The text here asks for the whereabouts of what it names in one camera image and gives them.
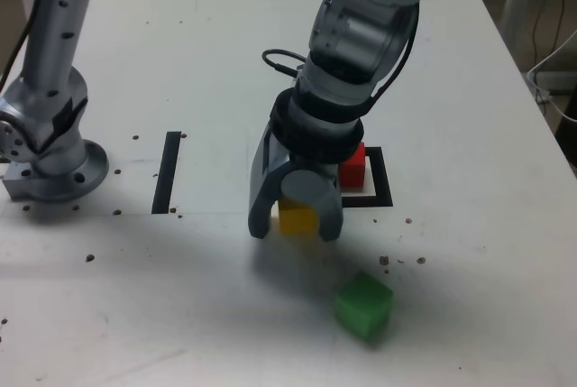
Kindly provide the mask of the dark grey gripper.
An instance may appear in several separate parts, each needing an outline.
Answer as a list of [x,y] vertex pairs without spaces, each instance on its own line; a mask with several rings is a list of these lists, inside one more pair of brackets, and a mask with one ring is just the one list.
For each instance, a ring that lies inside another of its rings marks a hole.
[[270,231],[270,212],[282,193],[315,211],[317,233],[324,241],[337,240],[343,228],[342,195],[337,180],[337,164],[289,156],[289,150],[267,124],[252,161],[248,215],[251,236],[262,239]]

